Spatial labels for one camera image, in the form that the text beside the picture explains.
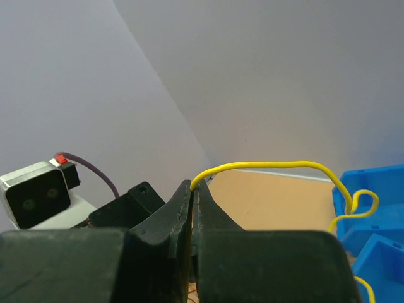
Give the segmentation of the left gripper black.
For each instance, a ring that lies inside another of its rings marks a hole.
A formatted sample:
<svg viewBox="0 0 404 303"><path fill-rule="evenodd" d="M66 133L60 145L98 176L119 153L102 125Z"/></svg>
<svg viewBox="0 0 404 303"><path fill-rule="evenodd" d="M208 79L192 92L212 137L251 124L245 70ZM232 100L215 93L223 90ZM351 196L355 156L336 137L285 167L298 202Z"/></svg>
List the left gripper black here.
<svg viewBox="0 0 404 303"><path fill-rule="evenodd" d="M165 204L148 182L142 182L127 193L89 214L84 227L132 228Z"/></svg>

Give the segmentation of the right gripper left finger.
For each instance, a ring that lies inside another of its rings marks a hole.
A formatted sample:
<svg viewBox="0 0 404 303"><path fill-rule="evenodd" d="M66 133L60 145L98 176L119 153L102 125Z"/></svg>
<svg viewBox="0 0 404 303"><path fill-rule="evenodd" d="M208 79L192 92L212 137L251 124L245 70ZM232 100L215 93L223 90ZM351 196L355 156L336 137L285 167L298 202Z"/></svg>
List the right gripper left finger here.
<svg viewBox="0 0 404 303"><path fill-rule="evenodd" d="M2 302L186 302L192 192L173 196L131 229L1 234Z"/></svg>

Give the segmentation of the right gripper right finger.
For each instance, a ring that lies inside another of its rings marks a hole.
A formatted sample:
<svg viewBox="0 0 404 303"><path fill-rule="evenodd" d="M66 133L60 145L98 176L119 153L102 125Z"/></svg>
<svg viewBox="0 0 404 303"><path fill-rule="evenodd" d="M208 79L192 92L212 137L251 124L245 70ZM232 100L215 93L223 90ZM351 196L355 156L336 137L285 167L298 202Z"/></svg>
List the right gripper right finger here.
<svg viewBox="0 0 404 303"><path fill-rule="evenodd" d="M318 230L244 230L193 191L196 286L201 302L360 302L347 255Z"/></svg>

